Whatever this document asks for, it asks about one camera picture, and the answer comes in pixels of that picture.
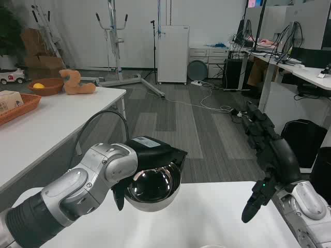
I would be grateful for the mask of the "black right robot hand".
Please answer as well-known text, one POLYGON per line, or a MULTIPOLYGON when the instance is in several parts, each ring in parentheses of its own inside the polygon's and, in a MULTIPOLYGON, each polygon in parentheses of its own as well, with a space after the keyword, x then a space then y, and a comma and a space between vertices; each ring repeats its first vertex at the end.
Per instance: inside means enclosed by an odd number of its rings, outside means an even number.
POLYGON ((251 149, 256 151, 257 163, 265 178, 252 188, 243 212, 242 221, 248 223, 261 206, 266 206, 277 191, 292 189, 291 184, 301 180, 299 163, 288 142, 275 131, 275 125, 258 107, 246 102, 247 116, 243 127, 251 149))

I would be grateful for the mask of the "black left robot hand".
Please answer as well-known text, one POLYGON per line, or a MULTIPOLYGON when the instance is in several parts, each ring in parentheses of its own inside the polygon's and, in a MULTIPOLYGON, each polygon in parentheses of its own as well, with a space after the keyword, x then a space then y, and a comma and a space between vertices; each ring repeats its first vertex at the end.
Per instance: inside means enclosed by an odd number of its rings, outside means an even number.
POLYGON ((188 152, 149 136, 132 138, 124 145, 133 150, 136 164, 130 175, 111 187, 118 210, 125 200, 144 212, 169 206, 180 190, 188 152))

